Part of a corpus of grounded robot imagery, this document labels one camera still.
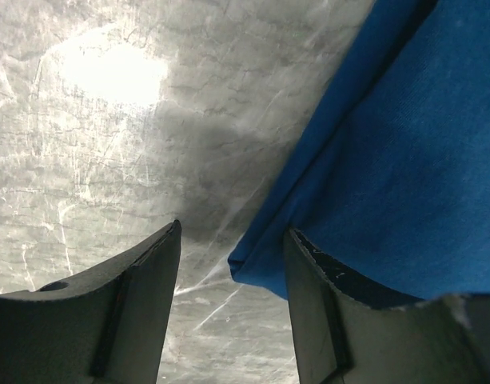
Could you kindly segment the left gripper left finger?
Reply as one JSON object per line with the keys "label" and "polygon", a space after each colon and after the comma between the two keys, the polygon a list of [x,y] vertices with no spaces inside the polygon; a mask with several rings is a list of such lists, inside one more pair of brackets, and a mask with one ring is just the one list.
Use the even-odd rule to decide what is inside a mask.
{"label": "left gripper left finger", "polygon": [[0,383],[157,381],[181,223],[36,291],[0,294]]}

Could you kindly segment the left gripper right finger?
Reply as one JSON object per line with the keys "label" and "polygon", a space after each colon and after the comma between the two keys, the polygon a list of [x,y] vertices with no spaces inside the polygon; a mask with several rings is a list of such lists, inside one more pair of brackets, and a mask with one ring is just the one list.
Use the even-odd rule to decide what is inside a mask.
{"label": "left gripper right finger", "polygon": [[490,294],[423,300],[284,236],[302,383],[490,383]]}

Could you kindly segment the blue t shirt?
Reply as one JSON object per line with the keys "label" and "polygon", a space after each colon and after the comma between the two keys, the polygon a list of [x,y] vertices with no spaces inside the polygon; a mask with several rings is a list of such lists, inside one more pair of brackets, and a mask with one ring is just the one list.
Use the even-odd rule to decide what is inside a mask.
{"label": "blue t shirt", "polygon": [[285,297],[284,232],[394,290],[490,293],[490,0],[378,1],[229,256]]}

